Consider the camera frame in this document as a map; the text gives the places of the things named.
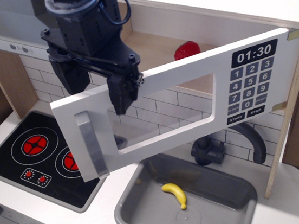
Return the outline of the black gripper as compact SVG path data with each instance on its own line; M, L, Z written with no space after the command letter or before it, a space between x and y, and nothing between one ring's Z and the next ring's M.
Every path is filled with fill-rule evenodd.
M121 18L118 8L94 10L85 17L59 17L57 32L41 32L41 38L49 45L51 66L67 92L83 92L90 84L88 72L100 74L107 78L117 115L126 114L143 83L143 75L138 71L140 57L120 36L122 25L130 17L130 7L125 18Z

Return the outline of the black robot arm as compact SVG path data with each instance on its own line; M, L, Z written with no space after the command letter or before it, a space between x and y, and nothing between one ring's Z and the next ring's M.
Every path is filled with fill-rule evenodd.
M143 83L140 57L120 36L130 20L131 6L122 18L117 0L45 0L44 4L57 28L45 29L40 36L49 45L48 58L61 84L73 95L90 84L89 72L103 76L115 112L126 114Z

